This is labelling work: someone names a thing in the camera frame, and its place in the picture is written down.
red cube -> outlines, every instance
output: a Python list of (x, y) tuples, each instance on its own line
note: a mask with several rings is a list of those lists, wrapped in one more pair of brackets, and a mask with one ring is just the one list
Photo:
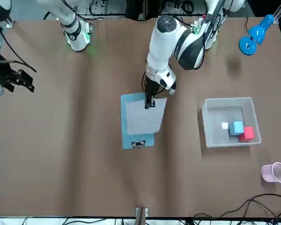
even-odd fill
[(255, 138), (253, 127), (244, 127), (244, 133), (238, 136), (239, 141), (248, 141)]

table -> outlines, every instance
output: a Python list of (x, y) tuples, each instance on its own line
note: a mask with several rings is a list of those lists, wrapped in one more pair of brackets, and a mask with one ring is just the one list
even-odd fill
[[(248, 27), (260, 18), (249, 18)], [(121, 147), (120, 95), (141, 91), (155, 20), (94, 22), (93, 44), (73, 52), (57, 21), (20, 22), (7, 39), (37, 73), (35, 92), (0, 97), (0, 216), (219, 216), (261, 193), (261, 166), (281, 162), (281, 34), (273, 25), (254, 56), (238, 49), (245, 18), (228, 19), (197, 71), (173, 59), (177, 91), (168, 98), (155, 146)], [(3, 56), (15, 59), (7, 46)], [(204, 147), (206, 98), (252, 97), (262, 144)], [(275, 213), (281, 199), (259, 199)], [(228, 217), (239, 217), (242, 212)], [(248, 217), (267, 217), (252, 203)]]

clipboard clip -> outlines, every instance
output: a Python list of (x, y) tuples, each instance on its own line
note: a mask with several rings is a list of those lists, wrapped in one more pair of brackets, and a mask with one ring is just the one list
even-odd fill
[(146, 141), (131, 142), (131, 148), (140, 148), (145, 146), (146, 146)]

paper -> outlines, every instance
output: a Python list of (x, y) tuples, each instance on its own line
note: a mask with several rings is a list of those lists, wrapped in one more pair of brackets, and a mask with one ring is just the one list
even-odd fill
[(126, 103), (129, 135), (153, 134), (160, 130), (167, 98), (155, 99), (155, 107), (145, 109), (145, 101)]
[(228, 129), (228, 128), (229, 128), (229, 123), (223, 122), (223, 123), (222, 123), (222, 128), (223, 128), (223, 129)]

blue lamp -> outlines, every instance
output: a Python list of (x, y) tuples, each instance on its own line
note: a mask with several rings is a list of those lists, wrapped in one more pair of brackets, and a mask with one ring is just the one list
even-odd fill
[(274, 16), (266, 15), (257, 26), (248, 30), (250, 37), (242, 37), (238, 42), (240, 51), (245, 55), (253, 55), (257, 50), (256, 42), (261, 45), (266, 35), (266, 30), (273, 24)]

